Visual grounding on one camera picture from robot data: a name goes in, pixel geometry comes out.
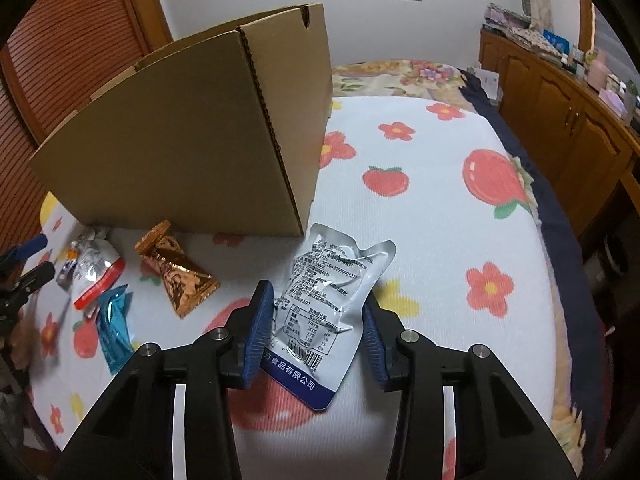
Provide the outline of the silver red snack pouch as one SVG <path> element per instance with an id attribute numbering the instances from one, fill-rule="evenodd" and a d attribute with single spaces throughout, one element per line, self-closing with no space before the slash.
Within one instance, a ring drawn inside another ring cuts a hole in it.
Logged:
<path id="1" fill-rule="evenodd" d="M 125 260 L 106 239 L 107 228 L 85 228 L 62 251 L 56 284 L 85 311 L 110 289 L 125 270 Z"/>

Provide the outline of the blue foil snack wrapper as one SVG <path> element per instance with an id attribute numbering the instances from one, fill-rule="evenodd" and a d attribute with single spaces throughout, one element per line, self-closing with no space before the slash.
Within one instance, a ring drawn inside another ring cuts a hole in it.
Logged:
<path id="1" fill-rule="evenodd" d="M 96 332 L 106 365 L 113 376 L 134 355 L 126 320 L 130 297 L 127 285 L 120 285 L 98 298 Z"/>

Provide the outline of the copper foil candy wrapper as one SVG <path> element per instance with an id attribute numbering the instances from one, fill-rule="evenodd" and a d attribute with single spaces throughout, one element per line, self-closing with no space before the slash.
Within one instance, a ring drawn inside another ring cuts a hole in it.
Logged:
<path id="1" fill-rule="evenodd" d="M 134 246 L 142 261 L 162 279 L 179 318 L 184 318 L 220 287 L 213 274 L 195 263 L 171 232 L 169 220 L 157 223 Z"/>

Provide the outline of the white blue vacuum snack pouch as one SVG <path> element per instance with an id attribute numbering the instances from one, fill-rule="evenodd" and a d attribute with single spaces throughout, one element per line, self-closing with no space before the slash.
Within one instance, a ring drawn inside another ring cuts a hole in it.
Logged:
<path id="1" fill-rule="evenodd" d="M 363 305 L 395 255 L 391 240 L 361 249 L 316 223 L 292 260 L 262 369 L 311 410 L 333 401 L 360 344 Z"/>

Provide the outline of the yellow pillow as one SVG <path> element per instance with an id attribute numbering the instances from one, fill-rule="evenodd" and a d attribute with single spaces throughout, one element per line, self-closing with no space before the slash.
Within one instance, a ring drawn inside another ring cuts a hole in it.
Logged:
<path id="1" fill-rule="evenodd" d="M 56 214 L 56 208 L 58 208 L 58 200 L 51 192 L 47 192 L 40 206 L 39 220 L 41 232 L 47 233 L 50 230 L 55 232 L 60 226 L 61 217 Z M 47 225 L 50 223 L 50 219 L 53 219 L 53 222 L 49 230 Z"/>

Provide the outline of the dark navy blanket edge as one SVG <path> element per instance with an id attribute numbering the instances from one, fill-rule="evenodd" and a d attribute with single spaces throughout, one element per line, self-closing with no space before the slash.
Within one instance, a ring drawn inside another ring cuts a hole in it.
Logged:
<path id="1" fill-rule="evenodd" d="M 578 476 L 589 478 L 604 462 L 611 381 L 604 327 L 582 267 L 582 250 L 551 184 L 490 104 L 480 80 L 466 70 L 461 77 L 463 99 L 495 129 L 515 168 L 532 178 L 529 187 L 553 271 L 556 369 L 551 426 Z"/>

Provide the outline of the brown cardboard box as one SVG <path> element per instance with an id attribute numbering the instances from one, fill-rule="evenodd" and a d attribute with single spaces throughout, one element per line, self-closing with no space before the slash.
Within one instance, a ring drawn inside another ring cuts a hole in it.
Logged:
<path id="1" fill-rule="evenodd" d="M 301 236 L 331 102 L 323 6 L 287 6 L 142 58 L 29 163 L 81 223 Z"/>

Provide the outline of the wooden louvered wardrobe door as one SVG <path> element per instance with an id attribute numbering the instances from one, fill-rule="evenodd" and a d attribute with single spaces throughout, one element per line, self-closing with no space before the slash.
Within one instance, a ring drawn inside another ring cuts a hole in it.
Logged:
<path id="1" fill-rule="evenodd" d="M 107 81 L 171 42 L 160 0 L 36 0 L 1 48 L 1 247 L 40 230 L 28 161 Z"/>

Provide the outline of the white fruit flower blanket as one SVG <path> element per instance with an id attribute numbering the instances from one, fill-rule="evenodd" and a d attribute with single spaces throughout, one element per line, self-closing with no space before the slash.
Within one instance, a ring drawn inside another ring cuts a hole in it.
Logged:
<path id="1" fill-rule="evenodd" d="M 439 346 L 487 344 L 551 422 L 556 364 L 552 285 L 537 221 L 516 196 L 516 171 L 482 116 L 409 98 L 336 99 L 322 148 L 309 226 L 350 235 L 361 248 L 392 240 L 396 257 L 376 284 L 382 308 Z M 186 253 L 221 282 L 185 318 L 171 307 L 134 244 L 144 231 L 113 230 L 125 258 L 135 347 L 190 344 L 224 324 L 259 280 L 280 294 L 302 238 L 178 234 Z M 62 450 L 112 379 L 92 323 L 58 284 L 39 293 L 30 380 L 35 410 Z M 366 352 L 328 409 L 315 413 L 260 372 L 230 392 L 244 479 L 384 479 L 399 394 L 382 393 Z"/>

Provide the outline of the wooden sideboard cabinet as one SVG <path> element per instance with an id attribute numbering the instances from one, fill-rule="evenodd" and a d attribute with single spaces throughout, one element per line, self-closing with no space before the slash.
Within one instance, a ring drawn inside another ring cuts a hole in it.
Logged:
<path id="1" fill-rule="evenodd" d="M 499 74 L 499 114 L 581 236 L 632 178 L 639 141 L 587 84 L 516 42 L 482 29 L 478 60 Z"/>

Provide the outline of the floral bed sheet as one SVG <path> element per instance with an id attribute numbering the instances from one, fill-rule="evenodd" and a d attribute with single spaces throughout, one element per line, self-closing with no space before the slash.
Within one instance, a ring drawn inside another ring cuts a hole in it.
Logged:
<path id="1" fill-rule="evenodd" d="M 475 112 L 462 94 L 465 79 L 457 67 L 425 60 L 385 60 L 332 68 L 333 96 L 408 96 Z"/>

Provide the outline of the clutter on sideboard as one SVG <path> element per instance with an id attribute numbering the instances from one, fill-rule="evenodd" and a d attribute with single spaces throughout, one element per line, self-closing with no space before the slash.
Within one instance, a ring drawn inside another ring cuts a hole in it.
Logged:
<path id="1" fill-rule="evenodd" d="M 615 54 L 622 46 L 608 32 L 597 43 L 597 12 L 590 0 L 568 0 L 578 8 L 570 16 L 578 28 L 572 38 L 554 29 L 556 0 L 523 0 L 522 18 L 491 4 L 480 34 L 480 64 L 499 75 L 499 112 L 514 130 L 547 112 L 565 120 L 577 115 L 578 91 L 563 87 L 550 66 L 567 70 L 589 91 L 600 92 L 623 120 L 639 106 L 639 75 Z"/>

